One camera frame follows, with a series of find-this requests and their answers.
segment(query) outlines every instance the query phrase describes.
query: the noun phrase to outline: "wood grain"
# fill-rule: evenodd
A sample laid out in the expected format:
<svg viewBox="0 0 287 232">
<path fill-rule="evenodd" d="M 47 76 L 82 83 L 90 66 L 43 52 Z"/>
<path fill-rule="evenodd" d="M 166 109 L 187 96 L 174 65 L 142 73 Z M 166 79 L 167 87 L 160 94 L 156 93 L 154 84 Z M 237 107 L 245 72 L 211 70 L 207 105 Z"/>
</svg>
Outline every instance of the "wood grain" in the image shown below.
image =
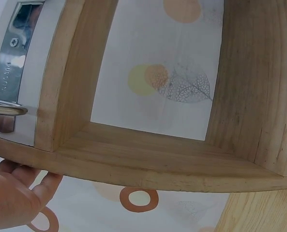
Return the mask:
<svg viewBox="0 0 287 232">
<path fill-rule="evenodd" d="M 194 192 L 287 189 L 287 177 L 228 153 L 220 153 L 204 143 L 189 145 L 193 146 L 193 153 L 188 148 L 179 152 L 176 148 L 170 151 L 170 147 L 159 151 L 154 147 L 156 143 L 150 142 L 146 146 L 148 137 L 144 138 L 140 131 L 135 132 L 139 134 L 133 136 L 130 144 L 110 142 L 109 136 L 92 140 L 85 137 L 86 132 L 79 132 L 55 152 L 0 139 L 0 156 L 58 174 L 146 189 Z M 179 139 L 171 142 L 173 145 L 169 146 L 175 147 Z"/>
<path fill-rule="evenodd" d="M 287 232 L 287 190 L 232 193 L 215 232 Z"/>
<path fill-rule="evenodd" d="M 46 70 L 35 140 L 35 147 L 39 149 L 56 150 L 91 118 L 98 74 L 118 1 L 88 0 L 83 5 L 84 2 L 71 0 L 67 4 L 68 11 L 64 12 L 56 33 L 48 64 L 64 69 L 64 72 L 61 70 L 55 77 L 57 70 L 54 67 Z M 61 47 L 64 43 L 69 45 L 69 38 L 72 38 L 70 49 Z M 60 53 L 62 58 L 68 58 L 66 67 L 64 60 L 58 62 Z"/>
<path fill-rule="evenodd" d="M 206 141 L 287 176 L 287 0 L 226 0 Z"/>
<path fill-rule="evenodd" d="M 34 147 L 53 151 L 60 86 L 85 0 L 67 0 L 47 60 L 42 82 Z"/>
</svg>

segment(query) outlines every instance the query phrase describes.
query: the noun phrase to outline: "wooden frame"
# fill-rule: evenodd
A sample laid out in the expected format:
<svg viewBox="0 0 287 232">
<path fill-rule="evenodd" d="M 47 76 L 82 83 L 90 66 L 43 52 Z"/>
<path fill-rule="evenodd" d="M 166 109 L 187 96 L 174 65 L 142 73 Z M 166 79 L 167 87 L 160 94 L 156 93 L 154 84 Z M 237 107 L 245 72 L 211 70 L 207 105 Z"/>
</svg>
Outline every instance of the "wooden frame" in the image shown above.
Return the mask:
<svg viewBox="0 0 287 232">
<path fill-rule="evenodd" d="M 226 0 L 204 142 L 90 123 L 117 2 L 67 1 L 45 71 L 35 147 L 0 139 L 0 156 L 148 189 L 287 189 L 287 0 Z"/>
</svg>

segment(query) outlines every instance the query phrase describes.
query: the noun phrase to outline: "leaf pattern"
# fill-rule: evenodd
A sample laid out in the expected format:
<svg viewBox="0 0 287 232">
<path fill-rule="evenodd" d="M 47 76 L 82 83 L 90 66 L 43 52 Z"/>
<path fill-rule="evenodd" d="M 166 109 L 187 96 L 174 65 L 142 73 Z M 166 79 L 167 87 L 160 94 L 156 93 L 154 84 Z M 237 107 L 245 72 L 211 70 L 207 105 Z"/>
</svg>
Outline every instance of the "leaf pattern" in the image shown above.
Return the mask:
<svg viewBox="0 0 287 232">
<path fill-rule="evenodd" d="M 195 72 L 178 64 L 165 86 L 157 91 L 169 100 L 183 103 L 197 103 L 210 97 L 210 84 L 204 72 Z"/>
<path fill-rule="evenodd" d="M 206 214 L 208 208 L 199 202 L 179 202 L 181 206 L 192 218 L 193 223 L 198 223 Z"/>
</svg>

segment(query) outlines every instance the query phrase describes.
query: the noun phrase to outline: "patterned fabric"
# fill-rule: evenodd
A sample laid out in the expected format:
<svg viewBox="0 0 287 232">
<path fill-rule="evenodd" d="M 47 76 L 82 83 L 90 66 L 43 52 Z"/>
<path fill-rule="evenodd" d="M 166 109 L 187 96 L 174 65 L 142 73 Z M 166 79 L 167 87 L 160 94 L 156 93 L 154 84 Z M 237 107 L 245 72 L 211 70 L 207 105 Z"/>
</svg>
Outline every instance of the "patterned fabric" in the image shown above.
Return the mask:
<svg viewBox="0 0 287 232">
<path fill-rule="evenodd" d="M 45 174 L 42 171 L 31 188 Z M 53 200 L 31 225 L 2 232 L 213 232 L 228 197 L 65 177 Z"/>
</svg>

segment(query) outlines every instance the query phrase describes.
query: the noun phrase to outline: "wooden compartment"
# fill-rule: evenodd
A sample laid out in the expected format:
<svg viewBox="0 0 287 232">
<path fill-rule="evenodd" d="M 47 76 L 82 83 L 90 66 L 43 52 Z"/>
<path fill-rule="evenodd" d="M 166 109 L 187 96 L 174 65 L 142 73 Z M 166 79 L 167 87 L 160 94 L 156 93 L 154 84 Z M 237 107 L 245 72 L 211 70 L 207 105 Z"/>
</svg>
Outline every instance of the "wooden compartment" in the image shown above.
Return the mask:
<svg viewBox="0 0 287 232">
<path fill-rule="evenodd" d="M 0 156 L 59 174 L 148 189 L 287 189 L 287 0 L 225 0 L 204 142 L 90 122 L 117 2 L 67 1 L 45 71 L 35 146 L 0 139 Z"/>
</svg>

